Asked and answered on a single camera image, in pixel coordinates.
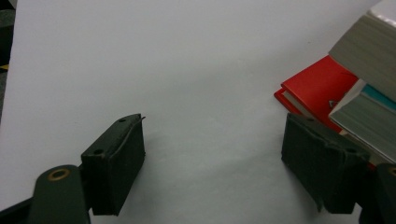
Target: red book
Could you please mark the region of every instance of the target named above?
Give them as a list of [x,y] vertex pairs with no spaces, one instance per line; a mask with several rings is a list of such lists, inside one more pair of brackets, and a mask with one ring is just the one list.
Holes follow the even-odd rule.
[[358,80],[329,56],[281,84],[274,96],[290,112],[317,119],[337,132],[341,128],[329,119],[329,114],[345,93]]

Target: table surface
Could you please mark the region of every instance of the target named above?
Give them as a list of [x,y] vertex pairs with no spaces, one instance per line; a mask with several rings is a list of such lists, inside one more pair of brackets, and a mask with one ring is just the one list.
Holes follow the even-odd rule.
[[93,223],[358,223],[318,213],[280,159],[279,84],[378,1],[20,0],[0,129],[0,209],[141,113],[147,157]]

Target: stack of books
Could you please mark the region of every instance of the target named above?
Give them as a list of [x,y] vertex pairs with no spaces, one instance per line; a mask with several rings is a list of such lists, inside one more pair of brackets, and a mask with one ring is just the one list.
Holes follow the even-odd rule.
[[320,61],[275,93],[290,112],[317,119],[396,162],[396,1],[372,7]]

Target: black object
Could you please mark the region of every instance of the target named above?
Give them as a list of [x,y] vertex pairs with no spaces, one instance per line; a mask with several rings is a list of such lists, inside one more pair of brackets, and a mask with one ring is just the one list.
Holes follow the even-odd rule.
[[0,212],[0,223],[90,223],[91,207],[95,215],[118,215],[145,159],[142,120],[118,119],[81,155],[79,167],[43,173],[33,198]]
[[0,65],[9,63],[14,36],[15,10],[0,10]]
[[288,114],[282,160],[296,174],[318,210],[350,214],[370,155],[313,119]]
[[369,154],[304,116],[288,114],[282,160],[317,203],[331,213],[362,210],[360,224],[396,223],[396,165],[369,169]]

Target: thick book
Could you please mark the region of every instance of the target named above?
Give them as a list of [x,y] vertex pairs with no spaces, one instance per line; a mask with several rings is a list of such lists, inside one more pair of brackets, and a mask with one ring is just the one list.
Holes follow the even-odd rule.
[[346,31],[329,54],[396,101],[396,1],[381,1]]
[[359,80],[330,118],[387,161],[396,162],[396,103]]
[[358,79],[326,56],[281,84],[275,98],[290,112],[317,119],[337,132],[329,119],[335,105]]

